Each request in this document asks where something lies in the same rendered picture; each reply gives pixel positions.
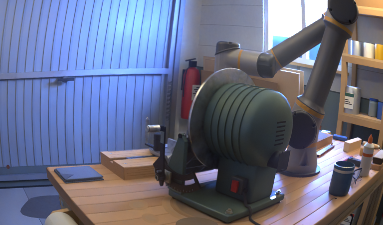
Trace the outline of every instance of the robotic arm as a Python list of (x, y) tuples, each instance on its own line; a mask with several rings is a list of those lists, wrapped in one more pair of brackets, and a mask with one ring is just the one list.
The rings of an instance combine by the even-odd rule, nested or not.
[(291, 176), (308, 177), (319, 172), (315, 143), (325, 116), (324, 105), (358, 14), (354, 0), (328, 0), (322, 18), (265, 53), (242, 50), (238, 43), (217, 43), (215, 71), (232, 67), (263, 78), (274, 77), (278, 70), (321, 43), (305, 91), (292, 109), (291, 154), (286, 172)]

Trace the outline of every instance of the ribbed motor housing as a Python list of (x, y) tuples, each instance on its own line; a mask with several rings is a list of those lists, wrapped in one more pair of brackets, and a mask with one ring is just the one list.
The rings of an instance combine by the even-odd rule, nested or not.
[(204, 119), (210, 150), (250, 166), (266, 167), (290, 141), (293, 119), (279, 92), (246, 84), (226, 84), (211, 98)]

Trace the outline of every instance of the door handle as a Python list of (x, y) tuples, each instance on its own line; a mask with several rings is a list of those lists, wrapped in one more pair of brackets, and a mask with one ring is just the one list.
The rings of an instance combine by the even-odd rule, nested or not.
[(58, 82), (68, 82), (68, 81), (74, 81), (74, 77), (67, 77), (67, 76), (64, 76), (64, 77), (59, 77), (57, 78), (57, 81)]

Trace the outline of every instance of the tiled floor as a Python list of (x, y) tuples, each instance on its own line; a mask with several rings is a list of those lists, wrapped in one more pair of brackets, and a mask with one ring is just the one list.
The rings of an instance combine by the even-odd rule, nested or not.
[(49, 195), (58, 195), (58, 192), (54, 187), (0, 189), (0, 224), (44, 225), (45, 219), (24, 216), (20, 210), (28, 199)]

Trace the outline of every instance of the glue bottle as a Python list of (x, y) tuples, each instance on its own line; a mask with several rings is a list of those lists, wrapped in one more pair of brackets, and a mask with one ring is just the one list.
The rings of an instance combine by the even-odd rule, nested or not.
[(361, 176), (367, 177), (370, 173), (371, 162), (373, 161), (374, 156), (374, 145), (373, 145), (373, 136), (370, 135), (369, 140), (363, 146), (363, 154), (361, 159)]

